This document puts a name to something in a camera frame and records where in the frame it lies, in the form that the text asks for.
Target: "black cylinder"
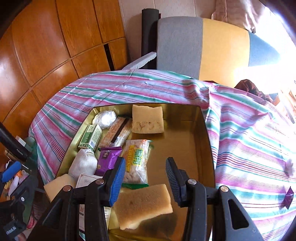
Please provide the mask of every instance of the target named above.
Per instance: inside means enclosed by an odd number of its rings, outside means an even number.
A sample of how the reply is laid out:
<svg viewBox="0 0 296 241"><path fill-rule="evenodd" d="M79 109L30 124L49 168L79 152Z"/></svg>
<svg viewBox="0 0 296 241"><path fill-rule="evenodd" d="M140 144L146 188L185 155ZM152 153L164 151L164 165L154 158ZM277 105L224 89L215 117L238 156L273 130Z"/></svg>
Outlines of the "black cylinder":
<svg viewBox="0 0 296 241"><path fill-rule="evenodd" d="M156 51L158 18L159 10L154 8L142 10L141 56ZM142 69L156 69L156 59L149 61Z"/></svg>
<svg viewBox="0 0 296 241"><path fill-rule="evenodd" d="M18 159L26 161L29 151L23 147L0 122L0 142Z"/></svg>

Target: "white cardboard box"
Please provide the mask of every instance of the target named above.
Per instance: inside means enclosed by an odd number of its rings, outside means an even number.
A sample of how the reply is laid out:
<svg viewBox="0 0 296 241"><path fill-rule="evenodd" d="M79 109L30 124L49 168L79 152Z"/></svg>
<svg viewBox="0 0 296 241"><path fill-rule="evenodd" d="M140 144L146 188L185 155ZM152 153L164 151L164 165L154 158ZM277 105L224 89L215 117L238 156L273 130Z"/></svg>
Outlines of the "white cardboard box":
<svg viewBox="0 0 296 241"><path fill-rule="evenodd" d="M78 182L76 184L76 188L81 188L88 186L88 184L92 183L93 181L97 180L98 178L102 178L100 176L95 175L86 175L86 174L80 174L78 178ZM105 219L107 224L107 229L109 226L109 220L110 220L110 214L111 214L111 208L110 207L104 207L105 210ZM85 232L84 228L84 204L81 204L79 207L79 229L83 232Z"/></svg>

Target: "table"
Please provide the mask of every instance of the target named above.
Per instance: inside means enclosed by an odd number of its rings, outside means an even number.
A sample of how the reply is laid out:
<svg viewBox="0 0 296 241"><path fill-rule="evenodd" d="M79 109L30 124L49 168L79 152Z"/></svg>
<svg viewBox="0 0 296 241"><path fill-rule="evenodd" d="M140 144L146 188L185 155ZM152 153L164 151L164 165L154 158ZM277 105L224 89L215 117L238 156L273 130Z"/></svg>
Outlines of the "table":
<svg viewBox="0 0 296 241"><path fill-rule="evenodd" d="M159 102L200 106L213 155L216 187L228 186L264 240L280 240L296 215L282 204L296 178L285 162L296 160L291 122L263 99L222 85L159 70L91 74L55 94L33 120L38 168L54 179L71 139L95 106Z"/></svg>

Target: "purple wrapper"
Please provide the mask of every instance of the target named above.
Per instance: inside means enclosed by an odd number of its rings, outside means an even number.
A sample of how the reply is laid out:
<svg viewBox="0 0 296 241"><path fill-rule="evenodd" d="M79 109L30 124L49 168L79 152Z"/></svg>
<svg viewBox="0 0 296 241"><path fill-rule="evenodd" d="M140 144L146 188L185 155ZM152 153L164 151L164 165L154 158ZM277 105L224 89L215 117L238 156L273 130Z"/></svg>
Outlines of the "purple wrapper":
<svg viewBox="0 0 296 241"><path fill-rule="evenodd" d="M121 151L121 146L101 148L101 153L98 159L98 166L95 175L104 176L107 170L113 169L117 157L119 157Z"/></svg>
<svg viewBox="0 0 296 241"><path fill-rule="evenodd" d="M292 188L290 187L287 194L286 194L286 196L285 196L285 198L284 198L284 204L285 204L287 209L289 209L293 198L294 198L294 192L292 191Z"/></svg>

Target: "wooden cabinet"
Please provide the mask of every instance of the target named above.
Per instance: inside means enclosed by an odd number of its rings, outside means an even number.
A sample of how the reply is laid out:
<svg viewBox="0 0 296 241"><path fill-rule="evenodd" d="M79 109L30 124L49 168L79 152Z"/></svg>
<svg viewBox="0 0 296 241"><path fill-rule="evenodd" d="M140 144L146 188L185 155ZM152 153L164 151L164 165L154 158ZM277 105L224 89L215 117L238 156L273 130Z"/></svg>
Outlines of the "wooden cabinet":
<svg viewBox="0 0 296 241"><path fill-rule="evenodd" d="M126 64L118 0L33 0L0 39L0 121L26 137L37 112L63 87ZM0 144L0 166L3 150Z"/></svg>

